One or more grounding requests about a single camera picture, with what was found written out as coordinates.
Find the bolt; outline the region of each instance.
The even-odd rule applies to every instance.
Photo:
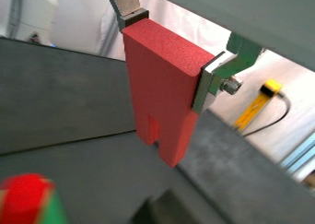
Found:
[[[232,76],[222,80],[220,90],[225,91],[229,95],[233,95],[238,91],[241,84],[242,81],[236,76]]]

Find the metal clamp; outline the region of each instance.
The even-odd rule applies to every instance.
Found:
[[[141,8],[138,0],[109,0],[109,2],[117,15],[120,31],[136,21],[149,17],[149,11]]]
[[[222,51],[201,70],[196,87],[192,110],[200,114],[213,103],[221,91],[233,95],[242,81],[234,74],[256,63],[261,47],[234,33],[230,33],[226,50]]]

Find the red block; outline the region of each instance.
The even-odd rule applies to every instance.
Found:
[[[5,191],[0,224],[34,224],[43,205],[43,195],[53,185],[30,173],[5,179],[0,189]]]
[[[142,19],[122,30],[136,133],[173,167],[181,160],[197,114],[192,100],[200,68],[213,56],[188,40]]]

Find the gray metal panel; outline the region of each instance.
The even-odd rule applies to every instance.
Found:
[[[315,70],[313,0],[168,1]]]
[[[198,118],[181,167],[234,223],[313,223],[306,189],[209,112]]]
[[[25,172],[55,184],[72,224],[124,224],[144,200],[172,189],[202,224],[224,224],[181,174],[158,160],[134,133],[0,157],[0,181]]]
[[[0,153],[132,131],[125,64],[0,40]]]

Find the green object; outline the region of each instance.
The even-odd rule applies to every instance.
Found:
[[[47,206],[42,211],[39,224],[66,224],[62,206],[58,201],[55,192],[51,193]]]
[[[236,33],[230,32],[226,50],[236,54],[236,56],[212,71],[209,93],[213,96],[220,89],[221,80],[232,77],[254,64],[260,56],[261,47]]]

